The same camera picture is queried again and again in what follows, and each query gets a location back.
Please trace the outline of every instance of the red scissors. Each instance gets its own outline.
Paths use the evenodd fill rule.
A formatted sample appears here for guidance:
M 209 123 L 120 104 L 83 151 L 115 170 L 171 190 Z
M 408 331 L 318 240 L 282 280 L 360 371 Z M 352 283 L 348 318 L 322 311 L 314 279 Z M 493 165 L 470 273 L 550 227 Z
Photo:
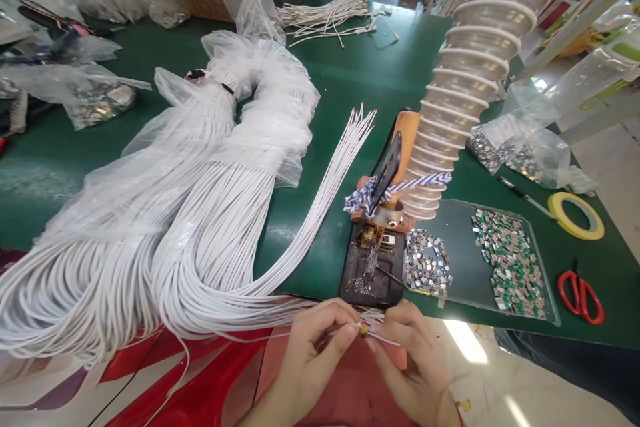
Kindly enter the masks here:
M 567 298 L 565 293 L 565 281 L 569 279 L 571 284 L 571 291 L 573 292 L 573 298 L 575 299 L 575 306 L 571 305 L 571 302 Z M 575 315 L 583 316 L 584 319 L 593 325 L 600 325 L 605 321 L 605 309 L 600 303 L 600 299 L 589 285 L 589 282 L 582 279 L 578 274 L 578 259 L 573 259 L 573 268 L 567 270 L 564 274 L 558 278 L 558 290 L 560 291 L 560 298 L 565 306 Z M 587 305 L 587 292 L 591 296 L 597 315 L 595 318 L 589 315 L 589 306 Z

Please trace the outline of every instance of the white cable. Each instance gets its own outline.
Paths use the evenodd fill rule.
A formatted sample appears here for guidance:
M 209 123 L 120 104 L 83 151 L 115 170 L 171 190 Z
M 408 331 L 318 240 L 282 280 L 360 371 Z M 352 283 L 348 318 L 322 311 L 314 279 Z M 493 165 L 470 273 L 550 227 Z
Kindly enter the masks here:
M 207 188 L 199 185 L 193 190 L 154 257 L 153 295 L 167 328 L 183 338 L 213 333 L 229 337 L 228 332 L 290 324 L 297 312 L 315 305 L 308 300 L 274 296 L 272 292 L 307 253 L 349 166 L 371 131 L 374 117 L 375 112 L 364 117 L 362 109 L 352 112 L 303 225 L 280 259 L 257 280 L 251 281 L 257 237 L 253 234 L 245 237 L 237 230 L 223 227 L 234 228 L 238 219 L 251 216 L 262 225 L 267 211 L 263 203 L 268 201 L 271 192 L 259 192 L 255 184 L 245 178 L 247 190 L 258 196 L 253 211 L 247 211 L 238 201 L 230 201 L 224 215 L 216 218 L 217 225 L 211 225 L 206 222 L 204 212 L 215 208 L 213 200 L 209 203 L 199 197 L 198 202 L 191 202 L 198 190 L 205 192 Z M 218 190 L 214 185 L 208 188 L 209 193 Z M 219 195 L 209 195 L 210 199 L 215 197 Z M 185 211 L 188 205 L 191 205 L 189 213 Z M 198 211 L 203 213 L 194 216 Z M 210 231 L 221 234 L 218 244 L 224 244 L 225 238 L 228 244 L 236 244 L 232 248 L 209 251 L 203 239 L 211 239 Z M 234 264 L 236 248 L 250 261 Z
M 308 7 L 306 5 L 290 5 L 285 4 L 284 7 L 278 9 L 278 15 L 287 27 L 297 27 L 298 30 L 289 33 L 293 38 L 301 38 L 292 47 L 298 43 L 312 38 L 320 37 L 338 37 L 341 48 L 345 45 L 342 42 L 343 35 L 357 35 L 374 31 L 373 26 L 375 16 L 380 14 L 381 10 L 376 10 L 374 14 L 368 10 L 366 0 L 333 0 L 326 5 L 320 7 Z M 348 29 L 339 31 L 338 27 L 353 17 L 370 17 L 372 21 L 367 27 L 358 27 L 356 29 Z
M 78 354 L 94 364 L 157 328 L 153 252 L 231 131 L 236 100 L 251 93 L 242 60 L 252 55 L 250 44 L 236 43 L 227 38 L 228 58 L 210 63 L 216 80 L 202 86 L 157 70 L 174 108 L 136 137 L 132 144 L 143 148 L 88 175 L 81 194 L 0 276 L 0 350 L 18 358 Z
M 252 281 L 273 187 L 296 182 L 317 91 L 280 45 L 254 47 L 227 32 L 203 43 L 227 58 L 211 60 L 200 86 L 159 71 L 159 89 L 176 107 L 136 137 L 137 151 L 89 175 L 79 197 L 0 277 L 0 350 L 19 358 L 77 354 L 91 365 L 153 332 L 158 315 L 182 338 L 231 338 L 227 332 L 289 324 L 315 304 L 272 292 L 309 249 L 375 112 L 352 112 L 294 242 Z M 243 122 L 219 144 L 235 107 L 222 83 L 242 98 L 258 79 Z

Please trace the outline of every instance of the flexible duct hose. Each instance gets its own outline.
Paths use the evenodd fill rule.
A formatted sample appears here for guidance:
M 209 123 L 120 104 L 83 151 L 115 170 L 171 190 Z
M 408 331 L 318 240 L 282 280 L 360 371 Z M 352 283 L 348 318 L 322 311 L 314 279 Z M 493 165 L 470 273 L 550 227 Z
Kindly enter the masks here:
M 480 113 L 497 91 L 520 51 L 520 38 L 536 24 L 550 0 L 460 0 L 446 34 L 427 94 L 405 181 L 453 171 Z M 435 217 L 446 185 L 405 190 L 405 213 L 417 220 Z

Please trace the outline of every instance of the blue and white twisted cord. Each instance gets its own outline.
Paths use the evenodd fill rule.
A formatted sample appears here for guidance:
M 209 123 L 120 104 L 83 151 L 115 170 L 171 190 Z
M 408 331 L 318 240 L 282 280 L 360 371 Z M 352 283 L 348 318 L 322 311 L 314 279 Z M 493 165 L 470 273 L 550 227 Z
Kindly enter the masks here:
M 432 175 L 420 177 L 419 179 L 398 183 L 397 185 L 392 185 L 387 189 L 385 195 L 383 196 L 383 201 L 391 200 L 391 196 L 394 193 L 398 193 L 404 189 L 426 187 L 428 185 L 447 185 L 451 181 L 451 179 L 451 172 L 445 172 L 434 173 Z M 377 180 L 378 177 L 372 177 L 364 187 L 356 190 L 349 197 L 346 197 L 345 208 L 343 210 L 348 212 L 349 214 L 354 214 L 361 210 L 365 210 L 367 218 L 372 218 L 375 215 L 377 205 L 373 208 L 373 210 L 371 209 L 371 196 L 373 195 L 373 190 L 375 189 Z

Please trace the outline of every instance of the fingernail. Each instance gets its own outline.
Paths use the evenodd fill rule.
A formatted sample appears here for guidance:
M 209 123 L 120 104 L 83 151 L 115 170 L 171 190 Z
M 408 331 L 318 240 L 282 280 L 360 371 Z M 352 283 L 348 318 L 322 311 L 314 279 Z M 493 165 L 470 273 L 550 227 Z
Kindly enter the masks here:
M 347 326 L 347 333 L 349 335 L 349 338 L 355 338 L 356 335 L 358 334 L 358 326 L 357 324 L 349 324 L 349 326 Z
M 367 343 L 367 345 L 369 346 L 371 351 L 375 352 L 376 346 L 375 346 L 374 340 L 372 338 L 368 337 L 368 338 L 365 338 L 365 342 Z

